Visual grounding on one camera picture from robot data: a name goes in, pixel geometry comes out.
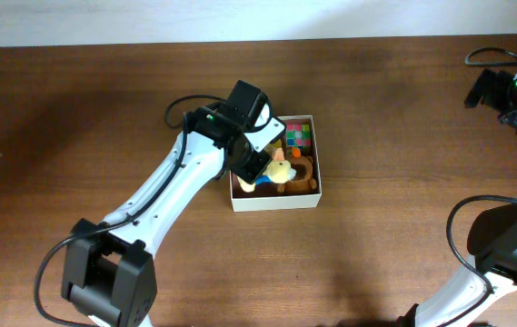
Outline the white cardboard box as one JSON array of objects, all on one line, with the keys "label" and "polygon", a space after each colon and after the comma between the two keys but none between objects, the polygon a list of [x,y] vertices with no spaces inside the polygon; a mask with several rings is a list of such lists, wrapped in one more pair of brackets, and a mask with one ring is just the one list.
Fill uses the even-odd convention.
[{"label": "white cardboard box", "polygon": [[[318,187],[315,193],[306,195],[286,195],[278,193],[275,184],[260,184],[251,193],[244,192],[234,174],[230,174],[230,199],[235,212],[268,211],[282,209],[314,208],[318,205],[322,193],[322,180],[318,163],[318,150],[314,132],[313,117],[311,115],[283,116],[282,120],[288,124],[309,124],[312,134],[312,146],[310,149],[301,150],[302,155],[312,156],[313,169]],[[286,136],[282,139],[283,149],[286,151],[285,159],[291,154],[291,148],[286,146]]]}]

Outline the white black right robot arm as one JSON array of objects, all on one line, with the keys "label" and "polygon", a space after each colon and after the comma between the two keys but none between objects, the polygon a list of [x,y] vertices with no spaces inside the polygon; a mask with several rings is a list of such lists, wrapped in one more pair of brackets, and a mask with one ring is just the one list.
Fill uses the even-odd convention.
[{"label": "white black right robot arm", "polygon": [[[481,75],[467,94],[468,108],[489,106],[498,120],[517,133],[517,54],[509,62],[464,62]],[[495,208],[481,212],[468,234],[468,255],[462,256],[452,238],[455,215],[468,203],[488,200]],[[477,318],[503,296],[517,291],[517,197],[475,195],[459,201],[446,222],[446,239],[459,270],[432,298],[415,304],[397,319],[399,326],[474,326]]]}]

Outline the multicolour puzzle cube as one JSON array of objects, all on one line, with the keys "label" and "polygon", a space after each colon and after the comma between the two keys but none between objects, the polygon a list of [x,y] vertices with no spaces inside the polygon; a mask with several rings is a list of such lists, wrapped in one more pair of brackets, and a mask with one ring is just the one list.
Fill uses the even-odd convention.
[{"label": "multicolour puzzle cube", "polygon": [[312,146],[312,134],[309,124],[286,125],[286,146],[301,150],[310,149]]}]

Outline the yellow wooden rattle drum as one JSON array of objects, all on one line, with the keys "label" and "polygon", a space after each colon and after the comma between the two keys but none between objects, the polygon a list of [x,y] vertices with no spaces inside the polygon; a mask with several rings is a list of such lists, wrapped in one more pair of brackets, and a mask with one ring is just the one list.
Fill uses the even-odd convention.
[{"label": "yellow wooden rattle drum", "polygon": [[268,151],[275,151],[276,149],[278,148],[282,148],[283,145],[282,145],[282,140],[279,139],[279,140],[276,140],[275,142],[273,143],[269,143],[267,146],[266,146],[266,149]]}]

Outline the yellow plush duck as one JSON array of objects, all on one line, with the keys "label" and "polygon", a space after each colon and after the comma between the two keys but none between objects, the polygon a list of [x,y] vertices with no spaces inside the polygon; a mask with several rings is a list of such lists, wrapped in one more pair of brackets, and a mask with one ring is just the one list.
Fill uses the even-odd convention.
[{"label": "yellow plush duck", "polygon": [[275,184],[278,193],[283,193],[285,184],[292,181],[296,176],[296,170],[292,168],[291,163],[285,159],[284,150],[276,148],[272,153],[272,161],[268,163],[263,174],[253,183],[245,182],[241,177],[237,176],[241,189],[246,193],[251,193],[260,184]]}]

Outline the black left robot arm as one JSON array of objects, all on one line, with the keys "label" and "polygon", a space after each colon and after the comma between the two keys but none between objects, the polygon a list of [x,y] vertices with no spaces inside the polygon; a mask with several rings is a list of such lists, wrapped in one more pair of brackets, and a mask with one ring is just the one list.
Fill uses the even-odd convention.
[{"label": "black left robot arm", "polygon": [[99,223],[80,220],[65,253],[62,297],[93,326],[148,326],[157,294],[154,258],[171,226],[208,182],[265,171],[264,150],[285,125],[267,95],[238,81],[228,98],[185,114],[171,152]]}]

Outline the brown plush capybara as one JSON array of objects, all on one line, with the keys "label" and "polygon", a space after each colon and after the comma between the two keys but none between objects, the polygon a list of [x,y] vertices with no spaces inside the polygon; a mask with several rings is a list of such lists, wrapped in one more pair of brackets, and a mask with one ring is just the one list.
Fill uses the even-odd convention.
[{"label": "brown plush capybara", "polygon": [[286,195],[315,193],[318,183],[314,175],[312,156],[302,155],[299,148],[292,147],[288,161],[296,171],[296,175],[290,181],[279,186],[277,191]]}]

